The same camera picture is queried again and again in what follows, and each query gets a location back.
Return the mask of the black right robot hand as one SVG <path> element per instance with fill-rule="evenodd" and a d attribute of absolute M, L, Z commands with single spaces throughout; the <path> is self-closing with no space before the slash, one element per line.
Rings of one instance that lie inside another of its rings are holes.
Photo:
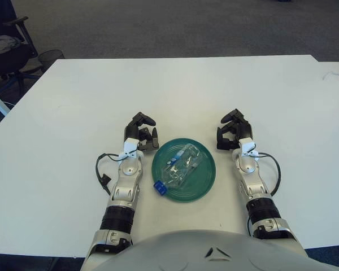
<path fill-rule="evenodd" d="M 235 150 L 240 148 L 241 139 L 253 139 L 251 125 L 247 120 L 245 120 L 244 115 L 238 109 L 234 109 L 230 113 L 226 114 L 220 122 L 225 125 L 222 128 L 217 128 L 216 147 L 218 150 Z M 234 135 L 234 139 L 232 141 L 223 137 L 223 134 L 228 132 Z"/>

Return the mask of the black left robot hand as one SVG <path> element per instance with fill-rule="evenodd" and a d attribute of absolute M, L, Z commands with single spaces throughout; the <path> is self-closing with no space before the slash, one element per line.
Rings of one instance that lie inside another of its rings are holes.
<path fill-rule="evenodd" d="M 142 112 L 137 113 L 125 127 L 124 140 L 128 138 L 138 140 L 136 149 L 139 151 L 153 151 L 159 148 L 156 122 Z"/>

